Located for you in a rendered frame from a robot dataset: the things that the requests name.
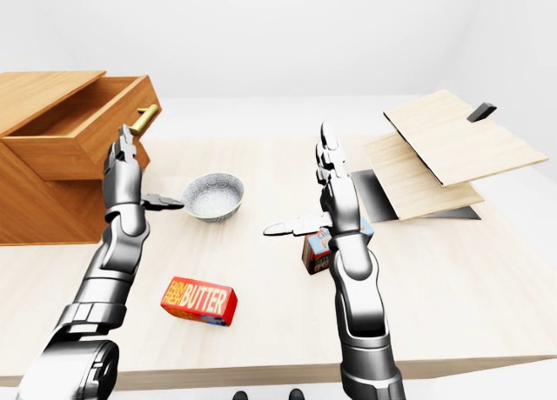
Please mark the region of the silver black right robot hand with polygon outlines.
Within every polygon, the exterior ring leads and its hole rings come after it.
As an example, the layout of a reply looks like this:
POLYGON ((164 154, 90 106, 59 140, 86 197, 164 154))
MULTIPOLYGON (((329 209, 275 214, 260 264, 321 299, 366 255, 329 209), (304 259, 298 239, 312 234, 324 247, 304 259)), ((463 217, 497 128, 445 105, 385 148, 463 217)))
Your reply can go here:
POLYGON ((360 211, 357 191, 345 168, 346 156, 332 126, 323 122, 315 157, 316 178, 323 186, 319 198, 322 212, 303 215, 295 220, 275 223, 264 229, 265 236, 310 235, 327 228, 333 236, 360 231, 360 211))

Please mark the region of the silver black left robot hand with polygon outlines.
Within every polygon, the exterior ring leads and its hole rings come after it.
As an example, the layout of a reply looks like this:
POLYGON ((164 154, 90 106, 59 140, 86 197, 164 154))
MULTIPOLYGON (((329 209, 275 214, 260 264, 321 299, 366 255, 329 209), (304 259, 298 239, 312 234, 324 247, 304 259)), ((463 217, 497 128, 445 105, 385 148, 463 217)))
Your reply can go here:
POLYGON ((142 169, 136 159, 137 148, 127 125, 122 125, 104 161, 103 196, 106 209, 119 204, 136 204, 146 210, 179 210, 184 204, 158 194, 143 195, 142 169))

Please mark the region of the open wooden drawer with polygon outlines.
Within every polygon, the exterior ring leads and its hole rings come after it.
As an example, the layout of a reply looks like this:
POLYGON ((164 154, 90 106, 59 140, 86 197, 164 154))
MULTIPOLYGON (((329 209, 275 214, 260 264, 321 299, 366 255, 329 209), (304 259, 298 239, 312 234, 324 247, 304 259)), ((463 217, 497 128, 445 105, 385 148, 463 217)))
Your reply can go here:
POLYGON ((100 77, 23 123, 2 142, 44 180, 100 179, 122 125, 158 98, 148 76, 100 77))

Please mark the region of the wooden cabinet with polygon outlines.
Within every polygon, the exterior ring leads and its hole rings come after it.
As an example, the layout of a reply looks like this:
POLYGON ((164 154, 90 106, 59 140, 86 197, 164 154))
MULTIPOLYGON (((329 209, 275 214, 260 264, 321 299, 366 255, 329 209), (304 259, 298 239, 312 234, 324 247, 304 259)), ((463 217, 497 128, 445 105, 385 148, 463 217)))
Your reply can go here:
POLYGON ((105 226, 102 179, 44 180, 2 138, 102 70, 0 73, 0 245, 95 243, 105 226))

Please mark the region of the flat dark plate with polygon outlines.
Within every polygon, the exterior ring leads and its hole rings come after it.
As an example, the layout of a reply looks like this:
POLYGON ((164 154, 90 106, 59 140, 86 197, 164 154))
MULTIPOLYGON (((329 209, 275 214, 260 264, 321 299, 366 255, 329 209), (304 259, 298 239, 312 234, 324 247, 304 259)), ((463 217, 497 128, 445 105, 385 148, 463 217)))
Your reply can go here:
MULTIPOLYGON (((354 171, 351 175, 360 199, 365 206, 366 213, 372 222, 399 220, 373 170, 354 171)), ((471 206, 424 215, 421 218, 481 219, 480 215, 471 206)))

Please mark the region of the blue brown food box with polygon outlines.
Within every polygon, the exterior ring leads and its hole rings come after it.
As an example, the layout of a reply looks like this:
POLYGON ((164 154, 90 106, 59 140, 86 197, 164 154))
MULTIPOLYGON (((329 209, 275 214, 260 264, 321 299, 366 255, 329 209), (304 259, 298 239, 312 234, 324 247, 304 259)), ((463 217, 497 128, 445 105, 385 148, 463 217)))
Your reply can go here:
POLYGON ((325 213, 302 222, 295 231, 305 236, 302 261, 310 275, 331 268, 364 281, 374 273, 377 260, 368 249, 373 230, 367 222, 361 226, 361 220, 339 225, 325 213))

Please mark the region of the small pale wooden board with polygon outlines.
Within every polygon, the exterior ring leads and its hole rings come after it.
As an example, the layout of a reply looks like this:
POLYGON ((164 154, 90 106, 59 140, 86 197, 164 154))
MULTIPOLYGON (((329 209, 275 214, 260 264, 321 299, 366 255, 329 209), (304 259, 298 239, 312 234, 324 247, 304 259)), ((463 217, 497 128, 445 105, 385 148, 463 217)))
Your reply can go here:
POLYGON ((397 133, 364 145, 386 196, 399 219, 459 209, 484 201, 470 183, 443 187, 413 149, 397 133))

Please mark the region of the grey patterned bowl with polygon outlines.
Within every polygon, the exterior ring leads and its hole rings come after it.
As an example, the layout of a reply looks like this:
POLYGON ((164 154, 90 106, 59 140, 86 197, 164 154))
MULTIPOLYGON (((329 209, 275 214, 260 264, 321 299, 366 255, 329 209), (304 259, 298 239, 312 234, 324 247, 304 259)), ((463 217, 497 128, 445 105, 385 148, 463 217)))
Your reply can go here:
POLYGON ((227 173, 211 173, 193 180, 182 195, 184 210, 207 223, 223 222, 240 208, 245 194, 241 180, 227 173))

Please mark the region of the large pale wooden board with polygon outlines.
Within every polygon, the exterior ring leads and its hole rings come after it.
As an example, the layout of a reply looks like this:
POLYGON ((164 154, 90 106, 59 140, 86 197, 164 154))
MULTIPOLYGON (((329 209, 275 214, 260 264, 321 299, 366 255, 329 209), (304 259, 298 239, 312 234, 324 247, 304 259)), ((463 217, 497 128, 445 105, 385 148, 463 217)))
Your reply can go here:
POLYGON ((490 118, 469 121, 472 113, 471 105, 439 90, 384 115, 444 187, 548 160, 490 118))

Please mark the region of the red butter box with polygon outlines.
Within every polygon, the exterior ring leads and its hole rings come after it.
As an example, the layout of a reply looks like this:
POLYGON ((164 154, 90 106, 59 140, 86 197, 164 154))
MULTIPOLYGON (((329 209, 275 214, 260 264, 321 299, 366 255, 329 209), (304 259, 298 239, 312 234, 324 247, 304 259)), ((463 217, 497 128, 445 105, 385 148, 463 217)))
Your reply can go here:
POLYGON ((229 327, 232 325, 238 298, 232 287, 174 277, 160 305, 174 317, 229 327))

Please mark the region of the small black block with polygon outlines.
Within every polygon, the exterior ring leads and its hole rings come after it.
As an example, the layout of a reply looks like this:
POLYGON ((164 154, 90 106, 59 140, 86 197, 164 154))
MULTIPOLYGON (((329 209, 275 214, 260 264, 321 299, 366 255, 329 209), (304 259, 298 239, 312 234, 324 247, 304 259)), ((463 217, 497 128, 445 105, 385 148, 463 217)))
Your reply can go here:
POLYGON ((488 118, 492 113, 497 110, 497 107, 492 103, 484 102, 478 106, 467 118, 466 120, 470 123, 476 123, 478 121, 488 118))

